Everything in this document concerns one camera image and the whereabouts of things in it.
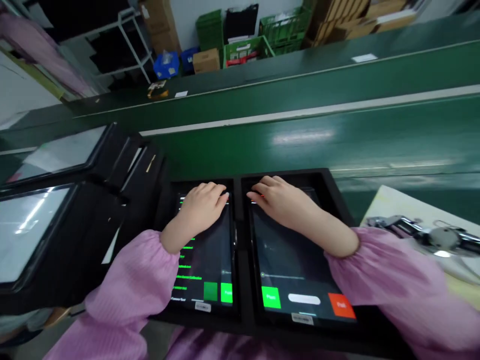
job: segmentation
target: blue box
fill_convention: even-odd
[[[171,62],[163,64],[163,55],[156,58],[155,64],[153,64],[153,71],[155,71],[156,77],[159,80],[170,79],[179,74],[180,60],[176,51],[169,52],[171,54]]]
[[[199,52],[199,47],[192,47],[180,54],[184,72],[190,73],[194,71],[194,54]]]

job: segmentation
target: pink sleeve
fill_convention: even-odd
[[[378,305],[421,360],[480,359],[480,313],[448,292],[435,261],[385,230],[353,230],[354,255],[325,254],[351,304]]]
[[[140,330],[170,301],[179,255],[166,252],[158,231],[146,230],[117,255],[102,284],[85,299],[82,315],[46,360],[144,360]]]

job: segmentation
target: green pass button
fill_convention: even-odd
[[[222,303],[230,303],[232,304],[234,302],[234,296],[232,292],[232,284],[226,283],[226,282],[221,282],[220,283],[220,300]]]
[[[278,287],[262,286],[263,306],[266,308],[281,309]]]

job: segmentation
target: green workbench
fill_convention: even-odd
[[[177,92],[188,91],[188,96],[191,97],[225,89],[249,87],[260,82],[272,82],[286,77],[301,77],[312,73],[354,67],[356,65],[352,58],[364,54],[374,54],[379,61],[382,61],[479,41],[480,21],[477,20],[479,15],[480,11],[449,16],[397,30],[371,34],[350,41],[296,51],[279,57],[256,61],[255,63],[247,63],[243,66],[234,66],[218,72],[173,78],[167,82],[169,97],[161,101],[172,100]],[[428,63],[436,62],[437,59],[430,57],[422,61],[427,62],[424,65],[428,65]],[[379,68],[373,74],[365,74],[362,77],[364,82],[362,85],[367,83],[368,88],[376,87],[375,83],[369,83],[375,81],[376,75],[382,71],[383,69]],[[348,78],[350,73],[346,71],[345,77]],[[339,79],[337,83],[341,84],[342,81],[342,79]],[[421,81],[428,83],[428,79],[421,79]],[[328,79],[322,79],[322,83],[325,82],[328,85],[331,83]],[[352,86],[352,84],[345,83],[345,86]],[[354,87],[352,91],[358,93],[357,87]],[[342,101],[344,99],[336,98],[335,100]],[[78,116],[157,102],[147,98],[146,88],[144,91],[140,89],[125,89],[74,101],[66,106],[57,105],[49,109],[31,111],[19,123],[14,125],[12,129],[38,126],[40,123],[55,123]]]
[[[144,135],[166,151],[172,180],[328,167],[357,223],[382,184],[480,223],[475,206],[480,203],[479,92],[415,100],[418,93],[478,87],[478,59],[480,42],[467,41],[134,107],[126,101],[126,108],[119,108],[113,101],[110,108],[95,109],[84,100],[83,109],[78,103],[74,110],[34,111],[35,121],[30,117],[0,132],[0,152],[20,151],[0,156],[0,179],[28,154],[23,148],[115,121],[125,129],[150,132]],[[263,69],[269,61],[245,66]],[[137,98],[143,93],[139,89]],[[399,104],[378,101],[411,94],[413,100]],[[365,101],[373,103],[347,106]],[[320,110],[268,117],[312,108]],[[248,121],[215,123],[239,118]]]

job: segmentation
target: tablet screen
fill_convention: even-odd
[[[6,182],[57,173],[85,164],[99,142],[106,126],[65,136],[39,146]]]
[[[176,213],[180,211],[185,196],[178,195]],[[230,198],[220,218],[180,251],[172,301],[190,309],[195,309],[196,303],[212,307],[233,306],[231,206]]]
[[[315,190],[303,188],[319,204]],[[252,202],[254,236],[266,312],[294,315],[310,325],[318,319],[355,322],[355,314],[330,273],[323,250]]]
[[[0,200],[0,283],[19,279],[69,189]]]

